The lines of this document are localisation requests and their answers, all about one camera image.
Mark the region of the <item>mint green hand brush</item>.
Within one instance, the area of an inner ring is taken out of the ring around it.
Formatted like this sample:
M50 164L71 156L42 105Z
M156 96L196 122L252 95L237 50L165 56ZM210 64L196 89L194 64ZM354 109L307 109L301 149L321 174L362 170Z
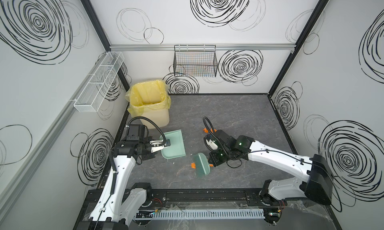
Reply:
M193 161L195 164L196 175L199 178L207 176L211 173L211 167L207 157L203 153L193 155Z

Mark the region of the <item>mint green dustpan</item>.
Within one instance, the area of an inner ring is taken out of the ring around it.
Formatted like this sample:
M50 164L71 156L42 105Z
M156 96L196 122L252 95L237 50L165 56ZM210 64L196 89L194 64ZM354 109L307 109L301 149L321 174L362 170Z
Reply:
M164 133L166 140L170 141L170 146L161 150L162 156L167 159L175 159L186 155L184 140L181 130Z

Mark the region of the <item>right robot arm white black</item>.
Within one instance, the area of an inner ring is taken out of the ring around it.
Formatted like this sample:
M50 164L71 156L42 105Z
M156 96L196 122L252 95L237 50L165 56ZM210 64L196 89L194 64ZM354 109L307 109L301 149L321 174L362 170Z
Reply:
M235 139L222 130L215 130L208 117L203 117L203 123L207 132L204 144L210 153L194 156L198 176L206 176L211 168L228 161L258 162L292 175L290 179L264 182L260 198L265 205L295 198L307 198L324 206L332 204L334 175L324 157L287 153L247 136Z

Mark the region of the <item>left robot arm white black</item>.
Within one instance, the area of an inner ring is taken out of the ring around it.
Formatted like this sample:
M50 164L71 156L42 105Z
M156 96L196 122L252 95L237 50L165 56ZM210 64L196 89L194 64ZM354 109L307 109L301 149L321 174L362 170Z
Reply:
M127 183L137 160L155 158L171 141L146 117L132 118L127 128L125 139L109 152L111 170L103 192L89 218L76 223L76 230L127 230L140 207L151 203L150 184L139 184L125 197Z

